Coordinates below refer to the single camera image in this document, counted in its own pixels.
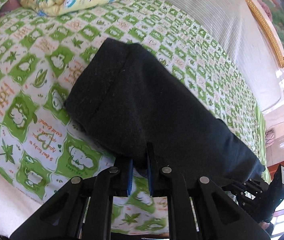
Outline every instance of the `green and white bed sheet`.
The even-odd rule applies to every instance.
[[[252,92],[217,41],[174,5],[123,0],[56,18],[19,8],[0,19],[0,174],[9,183],[43,203],[71,177],[113,165],[62,108],[107,37],[141,43],[265,161]],[[114,199],[112,229],[168,232],[166,199],[152,199],[136,172],[132,195]]]

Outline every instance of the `folded black clothing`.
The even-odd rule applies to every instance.
[[[87,135],[146,169],[152,142],[159,167],[217,185],[260,179],[258,158],[139,44],[107,39],[64,103]]]

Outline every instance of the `bed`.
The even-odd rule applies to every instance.
[[[263,38],[254,19],[239,1],[221,6],[228,5],[228,19],[228,12],[241,8],[231,25],[240,32],[222,24],[222,8],[209,7],[213,14],[207,14],[202,3],[191,6],[187,0],[122,0],[54,18],[21,7],[1,17],[2,177],[42,204],[73,176],[88,178],[113,165],[114,157],[87,138],[62,107],[107,37],[141,43],[266,166],[260,109],[274,104],[271,98],[277,101],[276,91],[266,96],[272,88],[272,62],[268,54],[253,57],[257,49],[248,45],[253,40],[247,31],[259,35],[254,41],[259,51],[270,51],[260,43]],[[261,62],[265,71],[259,68]],[[258,70],[270,78],[263,88]],[[258,100],[259,89],[263,96]],[[262,177],[270,182],[267,169]],[[112,230],[131,235],[168,232],[166,199],[152,199],[147,180],[137,172],[132,195],[114,199]]]

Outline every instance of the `gold picture frame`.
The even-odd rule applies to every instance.
[[[270,45],[275,53],[275,57],[279,63],[281,68],[284,67],[284,48],[282,43],[280,42],[280,38],[275,31],[272,31],[272,27],[270,26],[270,21],[265,19],[265,15],[261,13],[258,7],[259,3],[257,0],[246,0],[252,15],[255,17],[256,21],[259,23],[261,29],[265,33]]]

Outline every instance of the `silver rivet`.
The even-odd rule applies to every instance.
[[[78,183],[80,183],[80,181],[81,181],[80,177],[73,177],[71,179],[72,184],[78,184]]]
[[[205,177],[205,176],[202,176],[200,178],[200,182],[203,183],[203,184],[208,184],[209,183],[209,178],[208,177]]]
[[[109,173],[117,173],[118,171],[119,171],[118,167],[113,166],[109,168]]]
[[[163,173],[171,173],[172,172],[172,169],[170,167],[163,167],[162,168],[162,172]]]

